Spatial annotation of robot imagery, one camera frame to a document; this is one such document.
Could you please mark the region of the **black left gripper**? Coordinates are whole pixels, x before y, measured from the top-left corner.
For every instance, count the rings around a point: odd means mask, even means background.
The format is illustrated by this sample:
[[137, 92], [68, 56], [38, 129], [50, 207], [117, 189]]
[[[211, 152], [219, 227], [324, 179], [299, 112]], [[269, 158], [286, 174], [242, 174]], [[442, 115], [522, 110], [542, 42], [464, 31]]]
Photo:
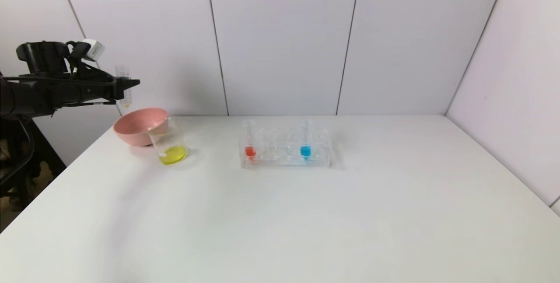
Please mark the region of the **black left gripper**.
[[118, 78], [97, 68], [78, 68], [80, 105], [116, 105], [123, 99], [131, 99], [132, 88], [140, 80]]

